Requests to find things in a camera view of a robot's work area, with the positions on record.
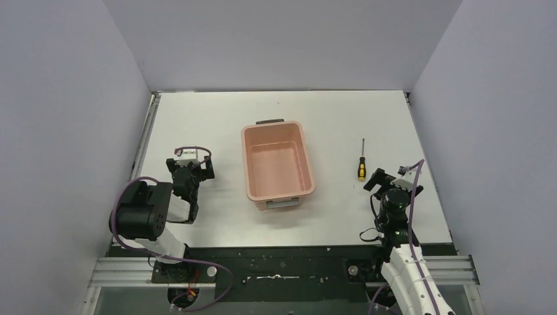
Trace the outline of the yellow black handled screwdriver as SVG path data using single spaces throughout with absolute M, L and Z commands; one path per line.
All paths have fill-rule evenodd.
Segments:
M 365 138 L 362 138 L 361 144 L 361 156 L 359 158 L 359 165 L 358 165 L 358 180 L 363 182 L 367 176 L 367 169 L 365 164 Z

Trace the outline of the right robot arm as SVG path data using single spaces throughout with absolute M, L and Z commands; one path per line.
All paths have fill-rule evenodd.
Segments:
M 421 168 L 400 167 L 397 176 L 377 168 L 364 185 L 371 200 L 377 240 L 382 245 L 379 268 L 395 303 L 403 314 L 454 314 L 426 266 L 423 251 L 412 229 L 414 203 L 424 187 L 417 183 Z

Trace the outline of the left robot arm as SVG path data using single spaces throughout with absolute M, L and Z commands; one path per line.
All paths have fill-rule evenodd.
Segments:
M 133 181 L 118 198 L 108 219 L 110 231 L 119 239 L 135 240 L 141 251 L 156 258 L 155 270 L 161 276 L 186 282 L 198 273 L 190 261 L 189 247 L 180 242 L 166 224 L 192 224 L 198 215 L 201 182 L 214 179 L 210 156 L 169 158 L 169 182 L 147 184 L 148 177 Z

